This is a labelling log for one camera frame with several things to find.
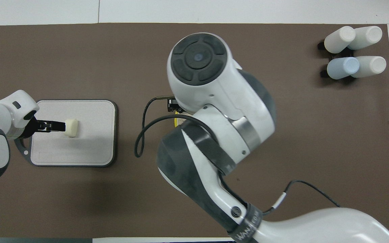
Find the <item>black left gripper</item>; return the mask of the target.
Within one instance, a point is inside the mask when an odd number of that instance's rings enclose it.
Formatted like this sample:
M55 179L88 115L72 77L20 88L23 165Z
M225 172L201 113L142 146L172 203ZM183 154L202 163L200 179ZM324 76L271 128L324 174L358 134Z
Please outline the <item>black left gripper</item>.
M35 117L29 120L23 132L16 139L26 139L31 137L35 132L50 133L53 131L66 131L66 123L54 120L37 120Z

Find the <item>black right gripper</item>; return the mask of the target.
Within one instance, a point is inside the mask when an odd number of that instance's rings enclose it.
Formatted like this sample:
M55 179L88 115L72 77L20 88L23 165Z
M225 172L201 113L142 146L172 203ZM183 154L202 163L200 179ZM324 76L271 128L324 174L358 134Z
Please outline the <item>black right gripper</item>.
M183 109L179 106L177 100L175 98L167 99L167 111L174 114L182 114Z

